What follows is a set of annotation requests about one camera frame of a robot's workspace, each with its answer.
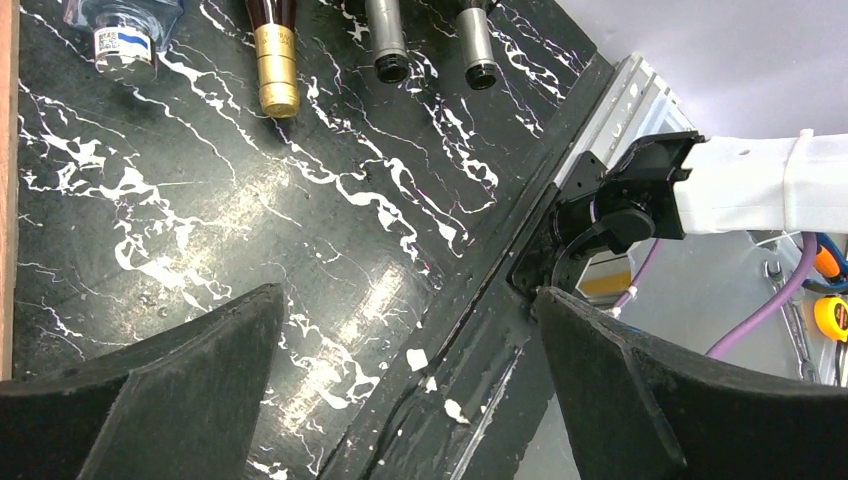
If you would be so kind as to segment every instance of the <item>blue label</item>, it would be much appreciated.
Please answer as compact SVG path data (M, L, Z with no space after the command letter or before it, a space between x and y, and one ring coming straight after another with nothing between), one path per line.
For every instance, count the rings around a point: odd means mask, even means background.
M126 33L118 33L118 40L123 40L127 43L135 43L136 45L141 45L144 48L150 48L150 44L144 41L141 37L136 37L134 35L127 35Z

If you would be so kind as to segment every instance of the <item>white paint chip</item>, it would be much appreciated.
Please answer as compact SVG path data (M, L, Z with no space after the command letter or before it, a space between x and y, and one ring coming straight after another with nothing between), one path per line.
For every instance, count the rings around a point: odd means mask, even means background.
M288 480L288 478L289 478L289 470L287 468L282 469L282 470L276 470L273 473L271 472L271 470L280 468L280 462L274 462L270 466L269 465L263 465L259 462L255 462L253 460L248 460L248 463L253 468L259 470L260 472L264 473L265 475L268 475L268 478L270 478L271 480Z
M468 421L467 418L462 416L462 407L460 407L458 403L451 399L445 400L445 412L448 414L449 417L456 420L456 423L471 423Z
M410 348L406 351L406 362L409 363L409 368L413 372L417 372L426 367L428 363L427 354L420 348Z
M428 378L427 384L424 386L424 388L427 390L427 393L435 392L436 390L438 390L439 387L436 385L436 378L435 377Z
M345 400L344 398L337 397L327 390L318 390L318 394L321 395L321 398L324 399L332 408L336 410L344 410L350 405L350 402Z

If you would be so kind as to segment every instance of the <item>glass bottle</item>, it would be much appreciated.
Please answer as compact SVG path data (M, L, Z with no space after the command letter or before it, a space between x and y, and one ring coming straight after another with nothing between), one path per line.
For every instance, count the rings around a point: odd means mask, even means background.
M129 84L156 78L156 52L164 52L183 0L63 0L68 25L94 34L94 66Z

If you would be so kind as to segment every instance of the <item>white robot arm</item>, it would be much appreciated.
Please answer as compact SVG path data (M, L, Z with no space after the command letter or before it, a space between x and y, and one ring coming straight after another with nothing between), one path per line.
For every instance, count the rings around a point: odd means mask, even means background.
M674 197L685 233L848 233L848 134L696 144Z

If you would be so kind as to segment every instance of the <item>marble countertop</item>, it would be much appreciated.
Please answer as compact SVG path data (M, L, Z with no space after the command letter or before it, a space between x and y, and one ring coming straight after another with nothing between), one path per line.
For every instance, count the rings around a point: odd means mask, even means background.
M14 376L285 282L245 478L316 476L385 372L429 360L407 340L443 321L434 298L503 249L486 239L595 52L553 0L505 1L490 18L501 81L473 92L452 22L403 3L412 72L389 86L363 12L301 2L301 112L275 121L240 1L189 2L159 78L135 87L97 75L60 3L22 0Z

